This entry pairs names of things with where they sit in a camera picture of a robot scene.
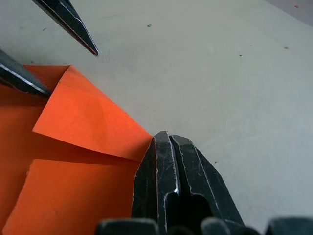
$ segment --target orange paper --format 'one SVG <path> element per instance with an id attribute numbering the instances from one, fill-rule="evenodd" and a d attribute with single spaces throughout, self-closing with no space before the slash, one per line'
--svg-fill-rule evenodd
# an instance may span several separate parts
<path id="1" fill-rule="evenodd" d="M 92 235 L 131 216 L 136 167 L 35 160 L 4 235 Z"/>

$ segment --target metal tool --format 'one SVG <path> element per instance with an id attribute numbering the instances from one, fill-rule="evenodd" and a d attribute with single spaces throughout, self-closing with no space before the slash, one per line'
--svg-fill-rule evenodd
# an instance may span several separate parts
<path id="1" fill-rule="evenodd" d="M 273 220 L 266 235 L 309 235 L 313 220 Z M 244 225 L 210 162 L 184 137 L 153 137 L 134 182 L 132 218 L 104 220 L 96 235 L 259 235 Z"/>
<path id="2" fill-rule="evenodd" d="M 26 93 L 51 95 L 51 91 L 43 83 L 2 50 L 0 50 L 0 83 Z"/>
<path id="3" fill-rule="evenodd" d="M 33 2 L 92 54 L 99 54 L 97 46 L 69 0 L 33 0 Z"/>

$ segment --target white surface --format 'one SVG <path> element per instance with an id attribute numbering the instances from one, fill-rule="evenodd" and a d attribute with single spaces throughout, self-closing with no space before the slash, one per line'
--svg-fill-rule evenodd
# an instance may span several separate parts
<path id="1" fill-rule="evenodd" d="M 31 0 L 1 0 L 1 49 L 74 64 L 152 135 L 189 137 L 247 225 L 312 215 L 313 28 L 263 0 L 72 4 L 99 57 Z"/>

